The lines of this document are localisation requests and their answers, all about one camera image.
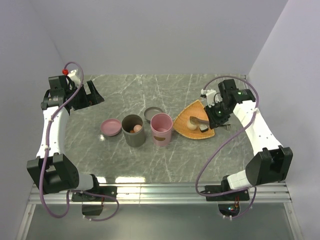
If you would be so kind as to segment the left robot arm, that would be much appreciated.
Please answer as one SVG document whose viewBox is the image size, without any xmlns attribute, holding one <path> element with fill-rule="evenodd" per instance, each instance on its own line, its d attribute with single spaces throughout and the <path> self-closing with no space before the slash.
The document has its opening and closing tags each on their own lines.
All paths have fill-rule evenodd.
<svg viewBox="0 0 320 240">
<path fill-rule="evenodd" d="M 90 93 L 80 85 L 76 70 L 68 75 L 48 79 L 41 109 L 44 126 L 42 140 L 35 159 L 29 160 L 26 169 L 43 194 L 55 194 L 66 190 L 82 190 L 89 201 L 101 196 L 101 188 L 93 174 L 83 174 L 65 155 L 65 135 L 71 110 L 81 110 L 104 102 L 92 81 L 88 81 Z"/>
</svg>

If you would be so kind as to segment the white steamed bun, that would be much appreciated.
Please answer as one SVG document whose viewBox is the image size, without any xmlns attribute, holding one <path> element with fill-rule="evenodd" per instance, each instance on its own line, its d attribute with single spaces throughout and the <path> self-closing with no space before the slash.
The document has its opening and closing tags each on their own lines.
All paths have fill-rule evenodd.
<svg viewBox="0 0 320 240">
<path fill-rule="evenodd" d="M 187 121 L 187 128 L 191 131 L 195 131 L 197 129 L 197 124 L 192 123 L 190 120 Z"/>
</svg>

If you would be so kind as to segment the rice and seaweed sushi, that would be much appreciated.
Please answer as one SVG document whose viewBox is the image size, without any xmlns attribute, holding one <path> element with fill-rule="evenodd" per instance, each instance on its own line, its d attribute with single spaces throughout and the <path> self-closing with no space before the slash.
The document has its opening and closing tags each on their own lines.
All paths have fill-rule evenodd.
<svg viewBox="0 0 320 240">
<path fill-rule="evenodd" d="M 202 133 L 205 133 L 209 130 L 209 127 L 207 125 L 204 125 L 204 124 L 200 124 L 199 126 L 199 130 L 202 132 Z"/>
</svg>

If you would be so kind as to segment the metal food tongs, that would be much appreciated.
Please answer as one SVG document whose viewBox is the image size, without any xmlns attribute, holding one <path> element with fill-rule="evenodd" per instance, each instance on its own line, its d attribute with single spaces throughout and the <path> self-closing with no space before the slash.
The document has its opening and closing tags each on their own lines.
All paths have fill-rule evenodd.
<svg viewBox="0 0 320 240">
<path fill-rule="evenodd" d="M 197 124 L 198 127 L 199 127 L 199 125 L 207 125 L 208 128 L 210 128 L 210 122 L 208 120 L 199 119 L 199 118 L 194 117 L 194 116 L 190 116 L 189 120 L 192 123 Z"/>
</svg>

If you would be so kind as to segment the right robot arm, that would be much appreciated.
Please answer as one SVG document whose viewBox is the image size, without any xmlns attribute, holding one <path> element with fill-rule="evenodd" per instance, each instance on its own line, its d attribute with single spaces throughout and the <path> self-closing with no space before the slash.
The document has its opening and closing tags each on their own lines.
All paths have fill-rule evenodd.
<svg viewBox="0 0 320 240">
<path fill-rule="evenodd" d="M 209 128 L 215 129 L 224 125 L 234 115 L 242 128 L 224 142 L 214 156 L 231 140 L 241 133 L 246 133 L 253 150 L 254 157 L 245 169 L 226 177 L 220 189 L 222 197 L 232 200 L 240 190 L 247 188 L 282 182 L 287 178 L 293 159 L 290 147 L 284 147 L 274 136 L 265 122 L 260 110 L 260 98 L 257 90 L 249 83 L 248 89 L 236 86 L 235 76 L 223 75 L 218 84 L 218 91 L 208 90 L 206 86 L 201 90 L 201 97 L 206 99 L 204 107 L 209 120 Z M 215 101 L 216 94 L 221 100 Z"/>
</svg>

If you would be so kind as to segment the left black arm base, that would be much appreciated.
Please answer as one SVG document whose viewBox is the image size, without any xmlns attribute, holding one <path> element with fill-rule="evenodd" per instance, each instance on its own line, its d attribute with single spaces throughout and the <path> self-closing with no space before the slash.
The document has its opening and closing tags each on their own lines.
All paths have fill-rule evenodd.
<svg viewBox="0 0 320 240">
<path fill-rule="evenodd" d="M 99 186 L 87 190 L 87 192 L 74 192 L 71 201 L 73 203 L 81 203 L 81 211 L 84 216 L 98 217 L 103 212 L 105 203 L 116 202 L 118 188 L 113 185 Z"/>
</svg>

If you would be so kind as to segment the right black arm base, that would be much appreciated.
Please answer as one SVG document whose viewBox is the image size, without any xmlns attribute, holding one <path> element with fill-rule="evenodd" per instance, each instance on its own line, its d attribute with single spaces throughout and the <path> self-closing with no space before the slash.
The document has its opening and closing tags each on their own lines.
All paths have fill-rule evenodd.
<svg viewBox="0 0 320 240">
<path fill-rule="evenodd" d="M 205 185 L 201 193 L 206 195 L 207 202 L 217 202 L 219 213 L 223 218 L 230 220 L 238 218 L 241 215 L 240 202 L 250 200 L 249 191 L 245 189 L 221 195 L 223 190 L 221 185 Z"/>
</svg>

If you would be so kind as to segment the pink egg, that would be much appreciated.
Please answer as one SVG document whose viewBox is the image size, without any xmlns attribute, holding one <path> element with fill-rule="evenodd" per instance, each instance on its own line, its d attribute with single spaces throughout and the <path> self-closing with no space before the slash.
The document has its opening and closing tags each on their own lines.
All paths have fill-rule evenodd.
<svg viewBox="0 0 320 240">
<path fill-rule="evenodd" d="M 141 129 L 142 129 L 142 126 L 139 125 L 139 124 L 137 124 L 137 125 L 135 125 L 135 126 L 133 127 L 133 131 L 134 131 L 135 133 L 138 133 Z"/>
</svg>

